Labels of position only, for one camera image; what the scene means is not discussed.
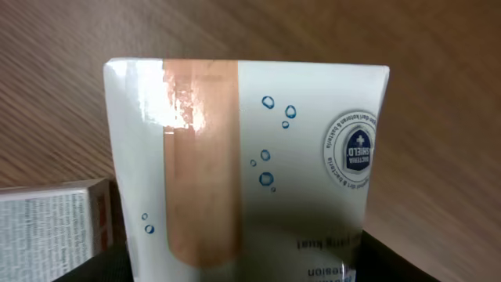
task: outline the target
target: wood grain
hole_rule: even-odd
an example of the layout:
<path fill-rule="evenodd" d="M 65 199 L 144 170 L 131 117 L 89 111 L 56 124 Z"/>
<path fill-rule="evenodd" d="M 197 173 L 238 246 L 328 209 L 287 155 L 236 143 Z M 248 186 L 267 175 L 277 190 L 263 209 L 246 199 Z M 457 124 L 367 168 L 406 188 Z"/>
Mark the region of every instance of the wood grain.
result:
<path fill-rule="evenodd" d="M 0 0 L 0 186 L 112 176 L 114 56 L 391 67 L 366 228 L 446 281 L 501 277 L 501 2 Z"/>

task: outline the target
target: white box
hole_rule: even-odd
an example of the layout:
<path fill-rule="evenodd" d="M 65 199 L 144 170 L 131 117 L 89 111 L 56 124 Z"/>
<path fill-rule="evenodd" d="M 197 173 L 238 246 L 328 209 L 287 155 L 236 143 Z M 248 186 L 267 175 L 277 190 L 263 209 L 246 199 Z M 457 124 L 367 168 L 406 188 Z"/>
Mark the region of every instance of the white box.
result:
<path fill-rule="evenodd" d="M 50 282 L 113 243 L 106 179 L 0 189 L 0 281 Z"/>

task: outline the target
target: product packaging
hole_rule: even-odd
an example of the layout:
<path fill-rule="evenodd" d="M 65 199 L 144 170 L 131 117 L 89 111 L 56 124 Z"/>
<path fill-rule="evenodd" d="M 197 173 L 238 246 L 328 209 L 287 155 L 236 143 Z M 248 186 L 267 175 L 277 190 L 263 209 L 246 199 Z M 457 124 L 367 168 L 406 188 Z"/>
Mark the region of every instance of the product packaging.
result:
<path fill-rule="evenodd" d="M 109 182 L 0 189 L 0 281 L 51 282 L 113 243 Z"/>
<path fill-rule="evenodd" d="M 135 281 L 355 281 L 388 67 L 113 59 Z"/>

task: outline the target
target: circular logo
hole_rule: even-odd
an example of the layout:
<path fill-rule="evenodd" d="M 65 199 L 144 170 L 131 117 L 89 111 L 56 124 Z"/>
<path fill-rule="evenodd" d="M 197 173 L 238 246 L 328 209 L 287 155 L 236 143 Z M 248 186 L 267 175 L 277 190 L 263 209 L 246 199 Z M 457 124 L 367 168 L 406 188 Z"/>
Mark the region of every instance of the circular logo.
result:
<path fill-rule="evenodd" d="M 330 126 L 323 144 L 327 171 L 334 182 L 359 189 L 369 182 L 377 120 L 372 114 L 343 114 Z"/>

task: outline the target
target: blue water droplet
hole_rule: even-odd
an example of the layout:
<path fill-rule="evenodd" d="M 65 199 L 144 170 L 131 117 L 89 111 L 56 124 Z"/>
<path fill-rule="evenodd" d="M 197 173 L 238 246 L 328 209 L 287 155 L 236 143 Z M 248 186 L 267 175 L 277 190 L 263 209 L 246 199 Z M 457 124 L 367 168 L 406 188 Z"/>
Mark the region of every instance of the blue water droplet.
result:
<path fill-rule="evenodd" d="M 270 96 L 264 96 L 262 102 L 263 105 L 269 109 L 272 109 L 275 106 L 275 100 Z"/>
<path fill-rule="evenodd" d="M 273 180 L 274 180 L 273 179 L 273 175 L 271 173 L 269 173 L 269 172 L 263 172 L 259 176 L 259 182 L 263 186 L 270 186 L 270 185 L 272 185 Z"/>
<path fill-rule="evenodd" d="M 152 225 L 147 225 L 144 230 L 148 233 L 148 234 L 151 234 L 153 232 L 155 232 L 155 227 L 153 227 Z"/>
<path fill-rule="evenodd" d="M 269 154 L 268 150 L 261 151 L 261 159 L 263 159 L 263 161 L 269 161 L 271 157 L 272 156 Z"/>
<path fill-rule="evenodd" d="M 296 117 L 296 108 L 292 105 L 287 106 L 285 109 L 285 115 L 288 118 L 295 118 Z"/>

